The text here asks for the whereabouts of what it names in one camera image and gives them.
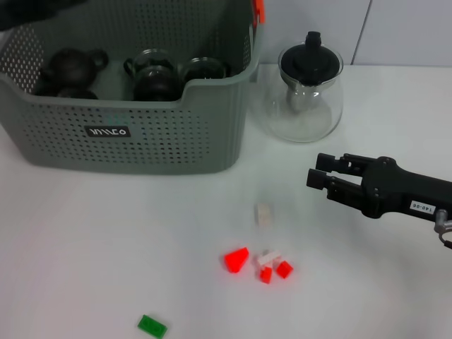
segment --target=red plastic piece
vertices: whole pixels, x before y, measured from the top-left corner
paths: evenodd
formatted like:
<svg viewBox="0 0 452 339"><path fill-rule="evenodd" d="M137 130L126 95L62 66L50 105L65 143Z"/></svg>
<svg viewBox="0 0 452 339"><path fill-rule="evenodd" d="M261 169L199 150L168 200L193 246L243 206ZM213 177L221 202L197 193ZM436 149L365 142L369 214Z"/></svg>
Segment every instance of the red plastic piece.
<svg viewBox="0 0 452 339"><path fill-rule="evenodd" d="M266 6L263 0L254 0L254 19L253 26L256 28L257 26L257 16L259 16L259 23L266 23Z"/></svg>
<svg viewBox="0 0 452 339"><path fill-rule="evenodd" d="M294 270L294 268L287 262L283 261L280 263L278 268L276 268L276 273L282 278L285 279L289 276L289 274Z"/></svg>
<svg viewBox="0 0 452 339"><path fill-rule="evenodd" d="M266 23L266 7L263 0L256 0L256 12L259 14L259 22Z"/></svg>
<svg viewBox="0 0 452 339"><path fill-rule="evenodd" d="M270 267L265 267L263 270L261 270L261 280L265 284L269 284L271 280L271 273L272 269Z"/></svg>
<svg viewBox="0 0 452 339"><path fill-rule="evenodd" d="M225 255L225 264L229 272L238 273L242 269L248 257L249 252L246 247Z"/></svg>

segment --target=red block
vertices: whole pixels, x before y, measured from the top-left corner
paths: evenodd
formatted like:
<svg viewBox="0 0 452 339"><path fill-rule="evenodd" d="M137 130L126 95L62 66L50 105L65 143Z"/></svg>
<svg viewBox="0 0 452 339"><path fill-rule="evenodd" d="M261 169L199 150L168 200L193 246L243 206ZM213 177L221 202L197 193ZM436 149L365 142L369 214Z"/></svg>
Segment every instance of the red block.
<svg viewBox="0 0 452 339"><path fill-rule="evenodd" d="M294 268L287 262L283 261L280 263L278 268L276 268L276 273L282 278L285 279L289 276L289 274L294 270Z"/></svg>
<svg viewBox="0 0 452 339"><path fill-rule="evenodd" d="M261 270L261 280L265 284L269 284L271 280L272 269L270 267L265 267Z"/></svg>
<svg viewBox="0 0 452 339"><path fill-rule="evenodd" d="M246 247L225 255L225 264L229 272L238 273L248 259L248 256L249 252Z"/></svg>

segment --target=gray plastic basket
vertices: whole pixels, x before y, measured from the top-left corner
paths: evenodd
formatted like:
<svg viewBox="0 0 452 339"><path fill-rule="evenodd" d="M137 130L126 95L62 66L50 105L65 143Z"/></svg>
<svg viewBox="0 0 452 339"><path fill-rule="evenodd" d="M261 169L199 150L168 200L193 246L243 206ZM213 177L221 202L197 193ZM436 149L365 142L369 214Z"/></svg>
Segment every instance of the gray plastic basket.
<svg viewBox="0 0 452 339"><path fill-rule="evenodd" d="M89 0L9 32L0 45L0 122L36 165L114 173L219 172L239 156L262 25L251 0ZM107 51L92 91L101 100L37 97L40 67L63 47ZM194 80L178 102L133 102L122 63L163 48L184 63L225 60L236 74ZM93 138L87 126L127 126Z"/></svg>

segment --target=orange clip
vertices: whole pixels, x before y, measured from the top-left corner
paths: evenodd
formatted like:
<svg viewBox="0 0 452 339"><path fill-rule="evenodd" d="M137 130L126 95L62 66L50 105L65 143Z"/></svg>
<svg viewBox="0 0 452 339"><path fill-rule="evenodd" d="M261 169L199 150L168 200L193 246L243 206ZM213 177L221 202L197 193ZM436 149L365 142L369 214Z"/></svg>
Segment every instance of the orange clip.
<svg viewBox="0 0 452 339"><path fill-rule="evenodd" d="M254 8L256 9L256 16L259 16L259 23L266 23L266 7L263 0L254 0Z"/></svg>

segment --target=white block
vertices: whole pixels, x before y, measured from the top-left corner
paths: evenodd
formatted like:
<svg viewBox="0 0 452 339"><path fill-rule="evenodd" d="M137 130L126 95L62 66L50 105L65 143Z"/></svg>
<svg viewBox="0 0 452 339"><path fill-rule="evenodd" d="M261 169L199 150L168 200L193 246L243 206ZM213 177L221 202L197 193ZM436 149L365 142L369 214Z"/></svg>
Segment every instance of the white block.
<svg viewBox="0 0 452 339"><path fill-rule="evenodd" d="M267 203L256 204L256 223L259 227L271 227L273 224L272 207Z"/></svg>
<svg viewBox="0 0 452 339"><path fill-rule="evenodd" d="M260 266L271 266L277 260L281 259L281 253L278 251L270 252L264 256L260 256L257 262Z"/></svg>

